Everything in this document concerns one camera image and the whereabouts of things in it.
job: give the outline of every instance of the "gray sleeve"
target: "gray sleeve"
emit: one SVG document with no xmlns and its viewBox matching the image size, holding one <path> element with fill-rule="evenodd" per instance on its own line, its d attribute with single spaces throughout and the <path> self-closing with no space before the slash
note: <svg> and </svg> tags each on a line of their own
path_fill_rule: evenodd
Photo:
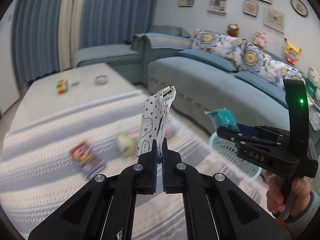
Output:
<svg viewBox="0 0 320 240">
<path fill-rule="evenodd" d="M 310 192 L 310 196 L 310 203 L 304 212 L 297 217 L 288 218 L 284 221 L 296 237 L 307 227 L 320 206 L 320 197 L 313 191 Z"/>
</svg>

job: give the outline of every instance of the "human hand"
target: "human hand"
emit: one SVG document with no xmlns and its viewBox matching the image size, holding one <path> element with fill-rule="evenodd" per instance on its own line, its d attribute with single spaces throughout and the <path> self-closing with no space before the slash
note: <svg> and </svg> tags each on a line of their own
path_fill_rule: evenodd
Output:
<svg viewBox="0 0 320 240">
<path fill-rule="evenodd" d="M 297 195 L 297 199 L 290 211 L 290 215 L 296 217 L 300 215 L 310 203 L 311 185 L 306 177 L 303 177 L 302 179 L 295 178 L 292 182 L 291 189 Z M 278 211 L 283 212 L 285 209 L 283 201 L 284 196 L 276 183 L 276 176 L 274 176 L 269 181 L 269 190 L 267 192 L 268 210 L 272 213 L 277 213 Z"/>
</svg>

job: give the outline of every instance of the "yellow plush toy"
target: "yellow plush toy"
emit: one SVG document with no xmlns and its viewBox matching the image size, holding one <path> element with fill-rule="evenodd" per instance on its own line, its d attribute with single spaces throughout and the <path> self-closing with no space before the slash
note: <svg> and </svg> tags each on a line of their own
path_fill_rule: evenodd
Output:
<svg viewBox="0 0 320 240">
<path fill-rule="evenodd" d="M 298 55 L 300 55 L 301 53 L 301 49 L 297 48 L 293 45 L 290 44 L 290 42 L 284 38 L 285 43 L 287 44 L 287 47 L 285 49 L 285 60 L 291 64 L 291 65 L 295 65 L 296 61 L 299 60 Z"/>
</svg>

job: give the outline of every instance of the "speech bubble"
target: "speech bubble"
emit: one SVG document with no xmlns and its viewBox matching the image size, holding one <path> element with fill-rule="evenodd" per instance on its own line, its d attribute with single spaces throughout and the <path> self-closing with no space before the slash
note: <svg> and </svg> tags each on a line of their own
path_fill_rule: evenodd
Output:
<svg viewBox="0 0 320 240">
<path fill-rule="evenodd" d="M 146 140 L 143 141 L 142 147 L 141 147 L 141 154 L 148 153 L 150 149 L 150 143 Z"/>
<path fill-rule="evenodd" d="M 152 124 L 152 119 L 150 117 L 142 118 L 139 139 L 145 137 L 147 133 L 151 132 L 152 127 L 153 127 L 153 124 Z"/>
</svg>

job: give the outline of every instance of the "round picture frame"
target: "round picture frame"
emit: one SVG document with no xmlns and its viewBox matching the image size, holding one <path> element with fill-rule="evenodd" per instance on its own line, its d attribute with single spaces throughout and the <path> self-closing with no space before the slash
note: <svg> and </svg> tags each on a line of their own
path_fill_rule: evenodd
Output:
<svg viewBox="0 0 320 240">
<path fill-rule="evenodd" d="M 302 17 L 307 17 L 309 12 L 304 3 L 300 0 L 290 0 L 292 8 Z"/>
</svg>

